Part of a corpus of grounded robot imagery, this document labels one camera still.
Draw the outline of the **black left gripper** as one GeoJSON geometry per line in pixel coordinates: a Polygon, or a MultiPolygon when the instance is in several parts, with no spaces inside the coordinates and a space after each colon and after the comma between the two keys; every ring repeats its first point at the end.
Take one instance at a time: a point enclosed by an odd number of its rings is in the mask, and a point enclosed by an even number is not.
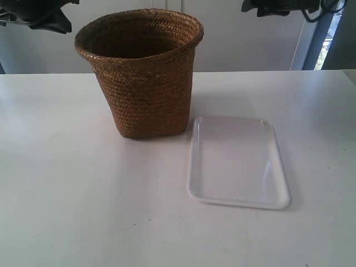
{"type": "Polygon", "coordinates": [[[61,34],[71,33],[72,25],[61,8],[71,0],[1,0],[1,26],[18,24],[61,34]]]}

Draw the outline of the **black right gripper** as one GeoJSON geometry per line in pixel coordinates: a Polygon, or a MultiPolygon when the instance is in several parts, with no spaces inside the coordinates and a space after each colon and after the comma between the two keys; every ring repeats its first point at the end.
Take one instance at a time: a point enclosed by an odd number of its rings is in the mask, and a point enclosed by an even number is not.
{"type": "Polygon", "coordinates": [[[322,14],[337,13],[345,7],[345,1],[312,0],[245,0],[241,11],[257,9],[257,16],[287,16],[292,11],[301,11],[307,15],[318,12],[322,14]]]}

